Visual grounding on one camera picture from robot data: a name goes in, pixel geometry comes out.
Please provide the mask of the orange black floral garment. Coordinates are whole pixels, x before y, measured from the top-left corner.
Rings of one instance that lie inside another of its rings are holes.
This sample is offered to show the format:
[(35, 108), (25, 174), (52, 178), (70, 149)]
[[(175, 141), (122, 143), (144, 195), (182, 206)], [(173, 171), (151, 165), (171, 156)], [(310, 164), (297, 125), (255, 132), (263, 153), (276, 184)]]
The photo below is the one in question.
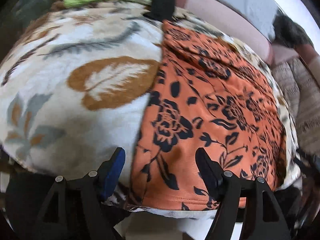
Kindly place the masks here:
[(239, 178), (286, 176), (286, 135), (267, 78), (230, 43), (163, 23), (162, 62), (132, 164), (129, 204), (174, 211), (217, 208), (196, 150)]

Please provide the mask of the brown grey quilted blanket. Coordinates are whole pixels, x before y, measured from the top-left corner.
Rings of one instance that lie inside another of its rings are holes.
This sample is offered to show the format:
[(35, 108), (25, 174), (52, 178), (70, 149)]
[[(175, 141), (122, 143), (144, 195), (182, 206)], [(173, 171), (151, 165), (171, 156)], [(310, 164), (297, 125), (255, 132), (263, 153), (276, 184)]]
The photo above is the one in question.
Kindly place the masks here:
[(319, 85), (299, 58), (274, 65), (272, 75), (293, 116), (300, 148), (319, 155)]

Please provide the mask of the pink bed sheet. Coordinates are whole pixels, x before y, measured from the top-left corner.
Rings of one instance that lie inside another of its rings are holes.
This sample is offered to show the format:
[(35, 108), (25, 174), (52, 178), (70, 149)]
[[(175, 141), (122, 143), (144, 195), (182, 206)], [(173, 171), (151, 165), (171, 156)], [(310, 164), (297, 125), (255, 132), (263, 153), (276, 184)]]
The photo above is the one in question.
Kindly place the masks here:
[(294, 49), (270, 41), (240, 14), (217, 0), (176, 0), (184, 8), (225, 34), (238, 38), (268, 64), (279, 64), (299, 55)]

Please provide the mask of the dark furry cushion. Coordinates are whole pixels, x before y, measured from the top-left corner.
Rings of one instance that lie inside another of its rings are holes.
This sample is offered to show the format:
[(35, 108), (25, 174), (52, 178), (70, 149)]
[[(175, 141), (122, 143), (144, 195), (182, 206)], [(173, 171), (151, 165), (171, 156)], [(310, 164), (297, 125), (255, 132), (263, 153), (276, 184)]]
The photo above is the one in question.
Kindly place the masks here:
[(313, 42), (305, 30), (286, 15), (277, 15), (273, 22), (275, 42), (287, 48), (295, 48), (301, 45), (311, 45)]

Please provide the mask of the grey pillow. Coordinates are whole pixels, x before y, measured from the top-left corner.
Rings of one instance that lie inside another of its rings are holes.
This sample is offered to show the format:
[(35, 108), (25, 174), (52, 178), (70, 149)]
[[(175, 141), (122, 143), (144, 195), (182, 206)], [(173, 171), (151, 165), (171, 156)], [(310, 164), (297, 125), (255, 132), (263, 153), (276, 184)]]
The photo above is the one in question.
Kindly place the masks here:
[(276, 35), (274, 32), (274, 19), (282, 14), (282, 10), (275, 0), (217, 0), (235, 10), (256, 29), (258, 29), (270, 42)]

